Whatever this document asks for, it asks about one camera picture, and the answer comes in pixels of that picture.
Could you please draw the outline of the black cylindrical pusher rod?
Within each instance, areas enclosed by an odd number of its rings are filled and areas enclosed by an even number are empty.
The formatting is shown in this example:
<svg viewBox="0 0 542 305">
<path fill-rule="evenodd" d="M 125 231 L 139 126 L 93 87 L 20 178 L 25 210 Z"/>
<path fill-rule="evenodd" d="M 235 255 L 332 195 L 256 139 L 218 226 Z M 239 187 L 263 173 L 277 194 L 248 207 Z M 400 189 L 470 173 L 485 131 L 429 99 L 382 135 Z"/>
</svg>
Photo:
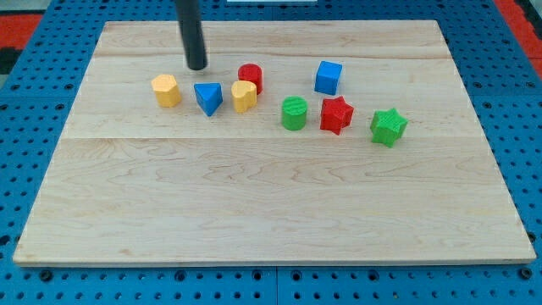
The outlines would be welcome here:
<svg viewBox="0 0 542 305">
<path fill-rule="evenodd" d="M 202 31 L 202 16 L 198 0 L 174 0 L 180 36 L 189 69 L 207 67 L 207 53 Z"/>
</svg>

